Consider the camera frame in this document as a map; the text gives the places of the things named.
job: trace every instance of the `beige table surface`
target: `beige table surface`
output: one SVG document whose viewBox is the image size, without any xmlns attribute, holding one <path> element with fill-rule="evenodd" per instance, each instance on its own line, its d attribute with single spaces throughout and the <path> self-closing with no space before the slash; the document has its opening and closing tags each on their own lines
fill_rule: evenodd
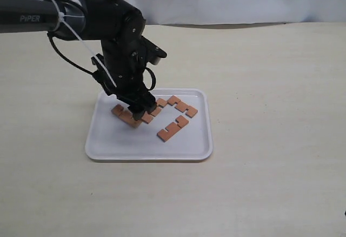
<svg viewBox="0 0 346 237">
<path fill-rule="evenodd" d="M 346 24 L 145 35 L 169 55 L 153 68 L 158 87 L 207 94 L 213 155 L 92 162 L 98 84 L 45 33 L 2 34 L 0 236 L 343 236 Z M 78 42 L 58 45 L 92 69 Z"/>
</svg>

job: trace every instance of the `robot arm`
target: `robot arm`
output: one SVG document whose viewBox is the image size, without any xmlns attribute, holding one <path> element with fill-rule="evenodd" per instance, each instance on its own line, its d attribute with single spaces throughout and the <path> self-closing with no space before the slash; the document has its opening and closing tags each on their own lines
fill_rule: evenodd
<svg viewBox="0 0 346 237">
<path fill-rule="evenodd" d="M 64 13 L 64 21 L 82 40 L 101 41 L 103 54 L 91 59 L 97 70 L 89 73 L 104 91 L 127 103 L 136 120 L 146 111 L 155 110 L 156 100 L 150 93 L 155 87 L 155 76 L 147 63 L 157 65 L 167 54 L 142 36 L 145 27 L 142 13 L 124 0 L 54 1 Z M 57 52 L 53 37 L 65 41 L 77 39 L 59 22 L 52 0 L 0 0 L 0 33 L 29 31 L 48 31 Z M 153 78 L 150 89 L 143 82 L 146 70 Z"/>
</svg>

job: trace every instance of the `plastic tray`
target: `plastic tray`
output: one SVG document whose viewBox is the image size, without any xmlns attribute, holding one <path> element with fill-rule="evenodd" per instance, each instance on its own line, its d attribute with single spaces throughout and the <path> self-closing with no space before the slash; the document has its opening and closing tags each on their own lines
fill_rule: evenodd
<svg viewBox="0 0 346 237">
<path fill-rule="evenodd" d="M 193 118 L 167 105 L 149 123 L 134 129 L 115 117 L 111 109 L 120 103 L 114 96 L 101 92 L 95 106 L 85 152 L 95 161 L 202 161 L 212 153 L 212 137 L 206 95 L 197 89 L 154 89 L 156 98 L 167 100 L 176 95 L 195 107 L 198 113 Z M 175 118 L 183 115 L 189 124 L 167 142 L 157 137 Z"/>
</svg>

